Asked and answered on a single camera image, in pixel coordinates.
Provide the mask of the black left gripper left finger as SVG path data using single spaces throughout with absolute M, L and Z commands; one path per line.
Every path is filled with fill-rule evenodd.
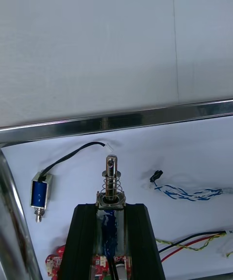
M 96 204 L 78 204 L 70 223 L 59 280 L 93 280 L 97 236 Z

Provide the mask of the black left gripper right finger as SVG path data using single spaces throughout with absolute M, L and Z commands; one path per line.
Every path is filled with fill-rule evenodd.
M 165 274 L 147 207 L 144 204 L 127 204 L 125 214 L 131 279 L 164 280 Z

